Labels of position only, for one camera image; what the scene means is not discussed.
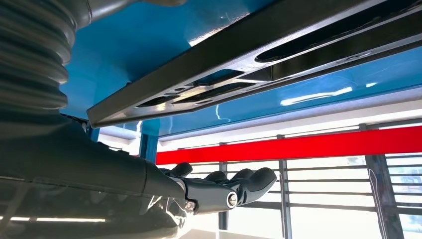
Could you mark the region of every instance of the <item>red beam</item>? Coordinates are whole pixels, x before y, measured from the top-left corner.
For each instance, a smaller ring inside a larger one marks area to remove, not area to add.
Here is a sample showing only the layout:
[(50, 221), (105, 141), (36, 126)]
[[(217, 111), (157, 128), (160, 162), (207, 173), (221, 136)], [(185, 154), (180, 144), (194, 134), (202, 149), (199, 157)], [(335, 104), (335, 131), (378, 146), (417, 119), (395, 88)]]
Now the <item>red beam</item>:
[(157, 153), (157, 164), (422, 152), (422, 126), (285, 138)]

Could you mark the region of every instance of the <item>black metal frame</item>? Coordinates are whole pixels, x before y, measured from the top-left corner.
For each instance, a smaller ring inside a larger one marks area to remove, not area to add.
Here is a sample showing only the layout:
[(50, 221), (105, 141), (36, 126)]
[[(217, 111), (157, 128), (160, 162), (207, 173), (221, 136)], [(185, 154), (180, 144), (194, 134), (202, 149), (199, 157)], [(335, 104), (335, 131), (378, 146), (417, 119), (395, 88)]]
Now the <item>black metal frame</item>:
[[(89, 109), (88, 116), (92, 125), (106, 126), (192, 112), (412, 49), (422, 44), (422, 30), (413, 26), (422, 21), (422, 7), (414, 6), (416, 2), (276, 1), (114, 93)], [(228, 47), (215, 54), (223, 46)], [(236, 74), (198, 84), (227, 69)], [(248, 85), (179, 104), (238, 83)], [(159, 112), (155, 106), (140, 106), (166, 97), (171, 98), (157, 101)]]

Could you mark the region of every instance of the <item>bolt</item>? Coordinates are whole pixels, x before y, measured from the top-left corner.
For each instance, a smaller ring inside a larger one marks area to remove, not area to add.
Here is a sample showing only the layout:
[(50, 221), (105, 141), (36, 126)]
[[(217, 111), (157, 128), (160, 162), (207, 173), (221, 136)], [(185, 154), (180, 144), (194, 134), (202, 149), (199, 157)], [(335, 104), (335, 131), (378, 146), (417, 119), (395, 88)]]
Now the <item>bolt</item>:
[(230, 193), (227, 198), (227, 204), (230, 208), (233, 208), (237, 204), (237, 195), (235, 193)]
[(189, 209), (189, 210), (193, 210), (193, 209), (195, 209), (195, 203), (194, 202), (187, 202), (186, 203), (186, 209)]

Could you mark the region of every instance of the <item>metal post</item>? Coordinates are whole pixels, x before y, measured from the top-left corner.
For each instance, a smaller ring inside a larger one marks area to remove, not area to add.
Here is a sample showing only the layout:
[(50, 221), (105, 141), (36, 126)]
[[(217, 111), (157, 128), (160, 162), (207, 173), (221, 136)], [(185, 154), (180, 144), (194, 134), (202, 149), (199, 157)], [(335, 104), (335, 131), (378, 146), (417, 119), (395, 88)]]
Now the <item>metal post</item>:
[[(284, 138), (283, 135), (277, 135), (277, 139)], [(292, 239), (292, 224), (289, 207), (289, 185), (287, 177), (287, 162), (286, 160), (279, 160), (280, 170), (280, 189), (281, 189), (281, 220), (284, 239)]]
[(98, 136), (100, 135), (100, 128), (92, 128), (91, 126), (89, 126), (87, 128), (87, 135), (92, 141), (97, 142)]
[(158, 137), (148, 134), (141, 135), (141, 145), (139, 147), (139, 157), (155, 163), (157, 157)]
[[(360, 124), (359, 128), (367, 130), (367, 125)], [(404, 239), (399, 214), (389, 210), (390, 208), (396, 208), (397, 204), (394, 198), (387, 160), (384, 155), (366, 155), (365, 160), (381, 236), (383, 239)]]
[[(225, 173), (227, 176), (227, 163), (220, 162), (218, 163), (218, 169)], [(218, 229), (228, 230), (228, 212), (218, 213)]]

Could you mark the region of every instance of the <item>blue ceiling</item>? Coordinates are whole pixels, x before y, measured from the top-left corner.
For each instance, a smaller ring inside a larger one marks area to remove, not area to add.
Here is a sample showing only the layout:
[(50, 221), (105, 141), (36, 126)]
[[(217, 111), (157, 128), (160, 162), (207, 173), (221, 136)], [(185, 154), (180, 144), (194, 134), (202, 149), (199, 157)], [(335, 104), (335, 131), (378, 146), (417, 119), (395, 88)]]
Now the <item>blue ceiling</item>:
[[(180, 7), (137, 3), (80, 30), (61, 90), (62, 112), (86, 110), (271, 0), (190, 0)], [(209, 107), (146, 120), (142, 132), (164, 136), (349, 101), (422, 85), (422, 48)], [(135, 130), (137, 122), (120, 125)]]

